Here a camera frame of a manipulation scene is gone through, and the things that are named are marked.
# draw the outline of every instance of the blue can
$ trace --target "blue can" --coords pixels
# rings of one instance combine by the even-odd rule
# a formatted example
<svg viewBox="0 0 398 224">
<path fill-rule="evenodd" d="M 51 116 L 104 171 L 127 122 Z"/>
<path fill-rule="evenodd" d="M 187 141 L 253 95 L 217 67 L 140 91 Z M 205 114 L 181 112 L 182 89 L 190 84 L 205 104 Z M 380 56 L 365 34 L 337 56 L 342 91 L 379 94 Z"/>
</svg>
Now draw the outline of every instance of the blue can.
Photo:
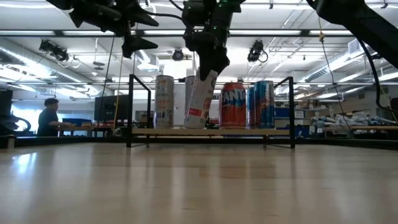
<svg viewBox="0 0 398 224">
<path fill-rule="evenodd" d="M 256 128 L 275 128 L 274 83 L 259 81 L 254 84 Z"/>
<path fill-rule="evenodd" d="M 256 128 L 256 99 L 254 97 L 254 87 L 250 87 L 248 89 L 247 106 L 248 106 L 248 121 L 247 121 L 247 129 L 255 129 Z"/>
</svg>

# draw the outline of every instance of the black cable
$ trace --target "black cable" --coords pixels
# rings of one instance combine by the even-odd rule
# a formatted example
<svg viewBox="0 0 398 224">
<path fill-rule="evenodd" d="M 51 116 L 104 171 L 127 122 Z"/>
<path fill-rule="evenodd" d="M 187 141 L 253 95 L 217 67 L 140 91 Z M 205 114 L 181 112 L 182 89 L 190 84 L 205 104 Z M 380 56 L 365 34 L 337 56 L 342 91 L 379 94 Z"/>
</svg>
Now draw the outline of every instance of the black cable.
<svg viewBox="0 0 398 224">
<path fill-rule="evenodd" d="M 348 129 L 351 131 L 351 126 L 348 124 L 348 122 L 346 120 L 346 117 L 344 116 L 345 112 L 344 112 L 344 109 L 343 109 L 343 105 L 341 105 L 340 95 L 338 94 L 338 90 L 337 90 L 337 86 L 336 86 L 336 83 L 335 83 L 335 78 L 334 78 L 333 72 L 330 69 L 330 64 L 329 64 L 328 56 L 326 54 L 325 44 L 323 43 L 323 39 L 321 39 L 320 42 L 322 43 L 323 54 L 325 54 L 326 63 L 328 64 L 329 72 L 330 72 L 330 75 L 331 75 L 331 82 L 333 83 L 333 87 L 335 87 L 335 90 L 336 90 L 336 93 L 337 93 L 338 104 L 340 105 L 341 112 L 343 113 L 343 119 L 344 119 L 345 123 L 347 124 Z"/>
<path fill-rule="evenodd" d="M 261 62 L 261 63 L 266 63 L 268 61 L 268 54 L 267 54 L 267 52 L 265 50 L 262 50 L 262 52 L 267 56 L 267 59 L 265 59 L 264 61 L 258 59 L 258 61 Z"/>
<path fill-rule="evenodd" d="M 169 0 L 169 2 L 171 4 L 173 4 L 173 6 L 175 6 L 178 10 L 183 11 L 183 9 L 177 3 L 175 3 L 173 0 Z"/>
<path fill-rule="evenodd" d="M 48 54 L 48 53 L 46 53 L 45 55 L 43 55 L 42 58 L 40 58 L 40 60 L 39 60 L 38 62 L 36 62 L 36 65 L 37 65 L 38 63 L 40 63 L 40 62 L 43 60 L 43 58 L 44 58 L 47 54 Z M 15 81 L 14 83 L 11 83 L 11 85 L 7 88 L 6 91 L 8 91 L 13 85 L 17 84 L 22 78 L 23 78 L 23 76 L 20 77 L 20 78 L 19 78 L 17 81 Z"/>
<path fill-rule="evenodd" d="M 105 81 L 104 81 L 104 88 L 102 89 L 102 94 L 101 94 L 101 99 L 99 100 L 99 110 L 97 113 L 97 128 L 100 127 L 100 116 L 101 116 L 101 108 L 102 108 L 102 100 L 104 98 L 105 94 L 105 88 L 106 88 L 106 81 L 108 79 L 108 73 L 109 73 L 109 66 L 111 65 L 111 57 L 112 57 L 112 51 L 113 51 L 113 44 L 114 44 L 114 35 L 112 38 L 112 45 L 111 45 L 111 50 L 109 51 L 109 59 L 108 59 L 108 66 L 106 67 L 106 74 L 105 74 Z"/>
<path fill-rule="evenodd" d="M 368 49 L 366 48 L 364 42 L 362 40 L 360 40 L 359 38 L 357 38 L 357 39 L 358 39 L 359 44 L 361 44 L 363 51 L 365 52 L 365 54 L 369 60 L 369 63 L 371 65 L 371 68 L 372 68 L 374 83 L 376 85 L 376 105 L 377 105 L 377 107 L 387 110 L 387 111 L 390 111 L 390 112 L 393 112 L 393 113 L 398 113 L 398 111 L 396 111 L 396 110 L 392 110 L 392 109 L 385 108 L 385 107 L 381 106 L 381 104 L 380 104 L 380 94 L 381 94 L 380 89 L 381 89 L 381 87 L 380 87 L 380 81 L 379 81 L 379 77 L 377 75 L 376 67 L 374 66 L 372 56 L 369 53 Z"/>
<path fill-rule="evenodd" d="M 185 19 L 180 17 L 180 16 L 176 16 L 176 15 L 168 14 L 168 13 L 154 13 L 154 12 L 149 12 L 147 10 L 144 10 L 144 11 L 146 13 L 148 13 L 148 15 L 152 15 L 152 16 L 164 16 L 164 17 L 171 17 L 171 18 L 179 19 L 179 20 L 181 20 L 184 23 L 185 27 L 190 27 L 190 28 L 193 29 L 193 27 L 190 26 L 189 23 Z"/>
</svg>

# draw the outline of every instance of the dark shirt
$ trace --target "dark shirt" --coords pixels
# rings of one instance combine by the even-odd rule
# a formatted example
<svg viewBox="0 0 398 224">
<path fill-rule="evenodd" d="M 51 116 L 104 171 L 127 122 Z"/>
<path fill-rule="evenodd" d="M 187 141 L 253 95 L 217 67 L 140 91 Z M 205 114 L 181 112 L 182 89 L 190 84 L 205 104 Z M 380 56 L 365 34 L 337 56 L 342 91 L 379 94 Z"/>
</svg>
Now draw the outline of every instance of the dark shirt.
<svg viewBox="0 0 398 224">
<path fill-rule="evenodd" d="M 39 115 L 39 128 L 37 130 L 38 136 L 58 136 L 58 130 L 55 126 L 50 126 L 51 121 L 58 121 L 58 116 L 55 111 L 44 109 Z"/>
</svg>

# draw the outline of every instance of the orange can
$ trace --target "orange can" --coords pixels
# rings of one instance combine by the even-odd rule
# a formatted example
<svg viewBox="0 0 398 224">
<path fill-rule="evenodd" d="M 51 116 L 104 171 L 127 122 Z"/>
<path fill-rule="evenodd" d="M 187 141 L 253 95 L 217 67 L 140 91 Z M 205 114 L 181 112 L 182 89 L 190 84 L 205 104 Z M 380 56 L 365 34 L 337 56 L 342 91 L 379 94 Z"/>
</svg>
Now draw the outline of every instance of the orange can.
<svg viewBox="0 0 398 224">
<path fill-rule="evenodd" d="M 220 95 L 220 128 L 246 128 L 246 90 L 242 83 L 225 83 Z"/>
</svg>

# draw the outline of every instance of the white can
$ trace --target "white can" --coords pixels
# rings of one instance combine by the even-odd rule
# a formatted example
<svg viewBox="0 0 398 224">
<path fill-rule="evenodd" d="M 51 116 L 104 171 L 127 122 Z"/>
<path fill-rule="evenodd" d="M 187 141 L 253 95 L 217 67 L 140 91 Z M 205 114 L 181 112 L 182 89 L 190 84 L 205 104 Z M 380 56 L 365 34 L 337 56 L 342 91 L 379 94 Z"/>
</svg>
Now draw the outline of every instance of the white can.
<svg viewBox="0 0 398 224">
<path fill-rule="evenodd" d="M 194 75 L 185 77 L 185 117 L 187 116 L 188 113 L 188 106 L 192 96 L 192 87 L 194 81 L 195 81 Z"/>
<path fill-rule="evenodd" d="M 211 70 L 205 81 L 200 80 L 200 72 L 193 82 L 192 97 L 185 117 L 185 128 L 202 129 L 206 126 L 211 100 L 217 81 L 217 72 Z"/>
<path fill-rule="evenodd" d="M 159 75 L 155 79 L 155 128 L 172 128 L 174 116 L 174 78 Z"/>
</svg>

